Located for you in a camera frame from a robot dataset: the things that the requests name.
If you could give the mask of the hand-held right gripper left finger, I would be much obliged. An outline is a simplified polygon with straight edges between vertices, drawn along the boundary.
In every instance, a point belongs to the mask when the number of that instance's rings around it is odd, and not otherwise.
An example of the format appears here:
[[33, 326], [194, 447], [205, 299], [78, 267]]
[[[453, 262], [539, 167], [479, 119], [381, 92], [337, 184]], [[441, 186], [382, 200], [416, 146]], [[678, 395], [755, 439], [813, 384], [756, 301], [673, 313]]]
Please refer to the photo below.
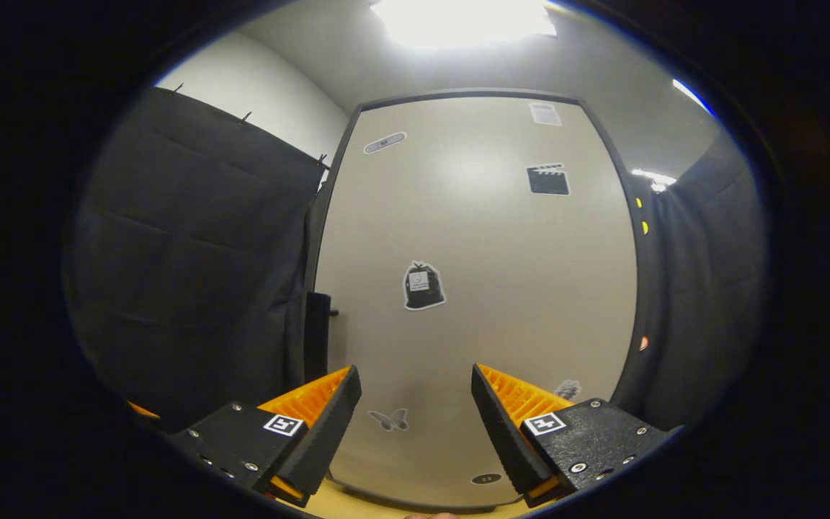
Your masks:
[[362, 396], [355, 365], [267, 403], [230, 403], [171, 434], [190, 462], [254, 498], [303, 508], [329, 473]]

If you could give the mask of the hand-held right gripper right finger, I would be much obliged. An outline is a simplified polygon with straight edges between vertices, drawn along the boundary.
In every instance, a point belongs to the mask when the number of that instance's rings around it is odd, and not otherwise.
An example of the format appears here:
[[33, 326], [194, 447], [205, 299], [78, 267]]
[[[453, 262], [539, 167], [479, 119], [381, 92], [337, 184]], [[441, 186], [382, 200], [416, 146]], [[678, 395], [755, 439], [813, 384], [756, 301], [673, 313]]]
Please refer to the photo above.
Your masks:
[[662, 430], [603, 399], [571, 403], [482, 364], [472, 367], [471, 393], [505, 474], [530, 508], [606, 485], [683, 431]]

